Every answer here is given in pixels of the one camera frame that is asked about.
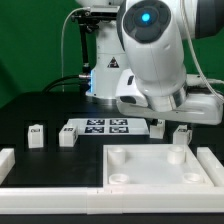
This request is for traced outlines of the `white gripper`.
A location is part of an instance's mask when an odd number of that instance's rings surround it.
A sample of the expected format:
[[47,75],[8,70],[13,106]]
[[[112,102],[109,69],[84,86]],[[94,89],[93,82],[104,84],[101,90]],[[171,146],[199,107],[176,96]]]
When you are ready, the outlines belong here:
[[137,89],[135,76],[130,69],[120,77],[116,104],[123,115],[148,119],[218,125],[223,117],[223,105],[212,94],[202,92],[190,92],[186,101],[179,106],[174,101],[168,104],[159,100],[156,106],[160,106],[160,109],[152,108],[152,104]]

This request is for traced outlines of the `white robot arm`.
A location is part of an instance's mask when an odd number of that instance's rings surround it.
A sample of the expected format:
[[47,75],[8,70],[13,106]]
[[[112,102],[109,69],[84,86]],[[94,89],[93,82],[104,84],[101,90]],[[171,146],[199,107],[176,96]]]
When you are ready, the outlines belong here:
[[127,116],[216,125],[224,97],[189,75],[182,41],[224,28],[224,0],[76,0],[96,32],[97,63],[86,96]]

